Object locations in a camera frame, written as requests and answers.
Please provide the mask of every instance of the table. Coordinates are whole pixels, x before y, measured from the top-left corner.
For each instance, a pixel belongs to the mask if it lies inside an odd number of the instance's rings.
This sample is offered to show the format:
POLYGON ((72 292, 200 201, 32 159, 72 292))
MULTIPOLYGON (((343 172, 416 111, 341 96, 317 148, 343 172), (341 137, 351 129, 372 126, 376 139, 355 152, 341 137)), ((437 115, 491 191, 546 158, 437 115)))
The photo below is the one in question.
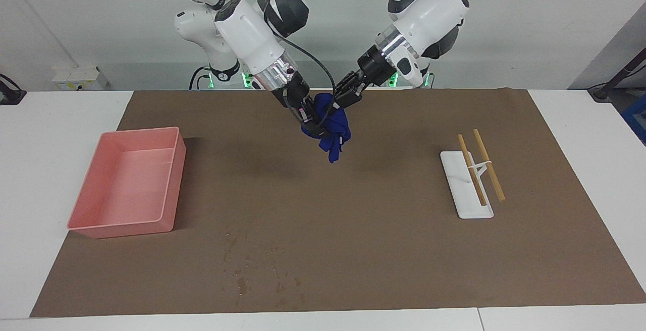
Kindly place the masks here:
MULTIPOLYGON (((646 304, 26 319, 67 233, 99 135, 117 127, 131 95, 31 92, 19 106, 0 107, 0 329, 646 327, 646 304)), ((530 95, 646 288, 646 148, 611 105, 593 102, 586 92, 531 90, 530 95)))

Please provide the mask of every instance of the blue cloth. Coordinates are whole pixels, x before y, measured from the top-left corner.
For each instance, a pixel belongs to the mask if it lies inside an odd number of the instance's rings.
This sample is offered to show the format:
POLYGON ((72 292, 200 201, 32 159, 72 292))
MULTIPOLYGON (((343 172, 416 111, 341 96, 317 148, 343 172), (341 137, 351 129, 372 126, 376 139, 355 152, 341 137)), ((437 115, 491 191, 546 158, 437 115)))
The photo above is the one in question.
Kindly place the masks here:
MULTIPOLYGON (((334 97, 328 92, 321 92, 314 97, 314 110, 318 114, 318 117, 323 119, 325 113, 328 110, 328 106, 332 103, 334 97)), ((325 152, 329 152, 328 159, 330 163, 334 163, 339 160, 339 153, 341 151, 342 145, 344 145, 348 140, 350 140, 350 127, 348 126, 348 117, 346 117, 346 112, 343 108, 338 109, 333 114, 329 115, 328 119, 325 119, 322 125, 323 128, 327 129, 329 135, 325 138, 319 136, 313 136, 309 132, 305 131, 305 128, 301 127, 303 133, 307 134, 311 138, 320 139, 318 146, 325 152)))

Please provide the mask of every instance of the pink tray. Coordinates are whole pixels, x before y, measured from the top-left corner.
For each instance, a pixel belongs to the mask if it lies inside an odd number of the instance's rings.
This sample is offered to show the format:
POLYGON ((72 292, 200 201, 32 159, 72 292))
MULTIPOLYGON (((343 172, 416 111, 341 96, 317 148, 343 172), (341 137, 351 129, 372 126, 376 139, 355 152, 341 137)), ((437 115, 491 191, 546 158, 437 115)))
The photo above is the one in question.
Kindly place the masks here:
POLYGON ((177 127, 103 133, 67 228, 95 239, 170 232, 185 156, 177 127))

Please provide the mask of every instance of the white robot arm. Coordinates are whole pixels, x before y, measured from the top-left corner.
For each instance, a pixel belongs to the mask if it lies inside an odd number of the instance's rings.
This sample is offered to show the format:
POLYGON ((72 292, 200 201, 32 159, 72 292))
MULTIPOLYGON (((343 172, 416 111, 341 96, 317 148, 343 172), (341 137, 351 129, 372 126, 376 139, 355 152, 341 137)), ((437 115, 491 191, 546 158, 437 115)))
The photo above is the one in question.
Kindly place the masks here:
POLYGON ((194 1, 202 2, 203 9, 176 19, 182 37, 200 44, 214 69, 235 67, 242 60, 253 75, 252 85, 272 92, 314 136, 325 136, 325 117, 360 101, 371 83, 381 85, 399 72, 413 86, 422 85, 429 59, 452 48, 469 9, 468 0, 389 0, 393 23, 358 59, 360 69, 337 83, 323 116, 314 110, 309 86, 279 44, 307 23, 309 9, 302 0, 258 0, 254 6, 245 0, 194 1))

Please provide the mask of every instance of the brown mat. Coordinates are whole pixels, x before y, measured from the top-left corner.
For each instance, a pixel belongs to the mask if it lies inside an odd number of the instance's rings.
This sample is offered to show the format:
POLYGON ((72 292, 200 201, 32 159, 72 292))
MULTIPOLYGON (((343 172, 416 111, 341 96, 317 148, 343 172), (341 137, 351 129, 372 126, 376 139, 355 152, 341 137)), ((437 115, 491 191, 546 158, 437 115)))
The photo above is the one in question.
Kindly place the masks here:
POLYGON ((175 230, 68 234, 32 317, 646 303, 527 92, 348 111, 331 165, 266 92, 136 92, 119 129, 187 145, 175 230), (490 220, 457 217, 439 158, 473 128, 508 198, 490 220))

